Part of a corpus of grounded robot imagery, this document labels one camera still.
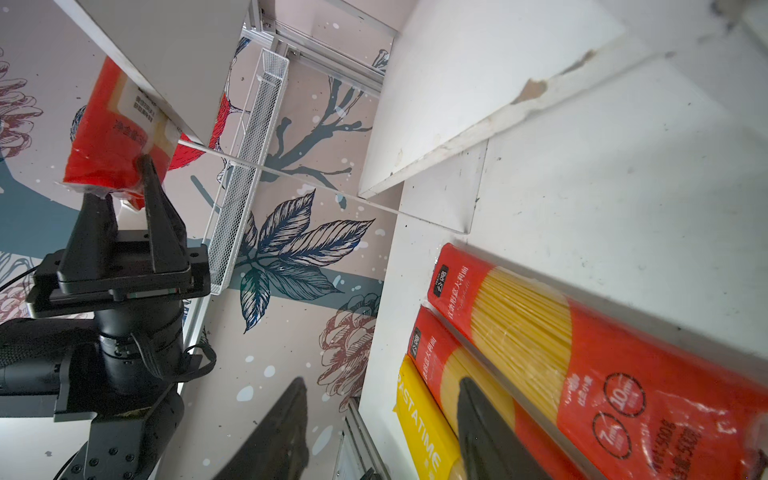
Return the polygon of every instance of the circular icon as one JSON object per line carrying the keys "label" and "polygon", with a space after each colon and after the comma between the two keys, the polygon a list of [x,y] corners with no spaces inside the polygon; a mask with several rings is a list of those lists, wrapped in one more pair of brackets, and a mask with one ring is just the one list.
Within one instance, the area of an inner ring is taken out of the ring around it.
{"label": "circular icon", "polygon": [[619,460],[626,460],[632,454],[629,432],[610,413],[598,413],[594,416],[592,433],[600,446]]}
{"label": "circular icon", "polygon": [[605,399],[620,414],[636,417],[645,410],[645,390],[626,373],[611,373],[603,384]]}

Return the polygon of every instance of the spaghetti package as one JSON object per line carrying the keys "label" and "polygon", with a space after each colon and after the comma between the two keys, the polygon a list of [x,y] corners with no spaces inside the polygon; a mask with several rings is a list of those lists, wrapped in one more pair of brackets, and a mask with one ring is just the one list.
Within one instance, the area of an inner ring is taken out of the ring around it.
{"label": "spaghetti package", "polygon": [[428,296],[611,480],[760,477],[762,386],[451,244]]}
{"label": "spaghetti package", "polygon": [[181,131],[109,57],[72,142],[64,183],[99,196],[116,193],[144,206],[138,159],[149,154],[160,181]]}
{"label": "spaghetti package", "polygon": [[520,443],[553,480],[583,479],[584,475],[552,438],[496,381],[493,375],[442,325],[421,307],[413,327],[408,355],[458,435],[459,382],[474,380]]}
{"label": "spaghetti package", "polygon": [[397,378],[395,411],[419,480],[466,478],[458,439],[408,356]]}

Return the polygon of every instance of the patterned wall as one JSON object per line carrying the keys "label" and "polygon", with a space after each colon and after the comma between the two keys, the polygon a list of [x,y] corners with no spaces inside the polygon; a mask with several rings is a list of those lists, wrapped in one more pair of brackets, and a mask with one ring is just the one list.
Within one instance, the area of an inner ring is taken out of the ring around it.
{"label": "patterned wall", "polygon": [[[6,5],[0,12],[0,283],[66,244],[81,197],[58,182],[104,60],[53,2]],[[389,42],[376,45],[366,56],[386,67],[388,48]],[[237,153],[260,49],[242,41],[235,52],[211,141],[216,149]],[[395,216],[300,179],[354,193],[376,106],[364,92],[292,61],[267,164],[300,178],[262,178],[230,288],[213,298],[207,317],[217,368],[188,386],[184,422],[160,478],[211,478],[296,376],[309,390],[304,478],[331,476],[343,412],[362,388]],[[223,161],[180,148],[171,168],[168,196],[189,237],[200,239],[225,178]],[[396,207],[399,192],[377,201]],[[0,293],[0,322],[25,315],[29,281]],[[13,425],[18,435],[0,443],[0,478],[21,478],[15,468],[27,475],[31,462],[40,478],[53,476],[87,438],[87,424],[76,433],[53,424]],[[35,441],[41,437],[49,443]]]}

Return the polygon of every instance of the leaf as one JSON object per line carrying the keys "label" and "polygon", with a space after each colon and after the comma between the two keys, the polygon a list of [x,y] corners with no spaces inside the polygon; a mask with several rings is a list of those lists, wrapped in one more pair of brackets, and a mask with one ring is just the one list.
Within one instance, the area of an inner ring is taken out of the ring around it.
{"label": "leaf", "polygon": [[277,256],[294,265],[325,266],[354,250],[373,220],[336,220],[293,239]]}
{"label": "leaf", "polygon": [[265,271],[275,288],[294,300],[315,300],[339,292],[316,266],[291,265],[275,260]]}
{"label": "leaf", "polygon": [[259,230],[256,229],[256,221],[253,219],[253,212],[248,212],[248,221],[245,224],[243,241],[240,242],[240,255],[242,257],[250,257],[253,259],[256,256],[256,242],[258,239]]}
{"label": "leaf", "polygon": [[282,202],[264,221],[259,235],[259,253],[276,253],[310,225],[315,191]]}
{"label": "leaf", "polygon": [[248,270],[240,281],[240,308],[243,309],[245,331],[254,328],[270,304],[270,281],[261,270]]}

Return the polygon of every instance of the white wire mesh basket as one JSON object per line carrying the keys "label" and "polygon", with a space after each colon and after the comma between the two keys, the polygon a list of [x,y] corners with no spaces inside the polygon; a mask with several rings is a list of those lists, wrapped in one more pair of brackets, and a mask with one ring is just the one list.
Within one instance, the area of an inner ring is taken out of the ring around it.
{"label": "white wire mesh basket", "polygon": [[[239,158],[263,164],[283,100],[288,63],[287,58],[273,51],[261,51],[259,66],[255,72],[259,86],[240,144],[237,155]],[[238,125],[238,136],[241,125],[242,116]],[[216,217],[216,226],[210,241],[207,242],[210,292],[213,295],[220,295],[229,286],[259,177],[260,171],[256,168],[231,161],[227,161],[225,165],[214,202],[214,211],[211,212],[206,229],[207,232],[210,231],[210,225]]]}

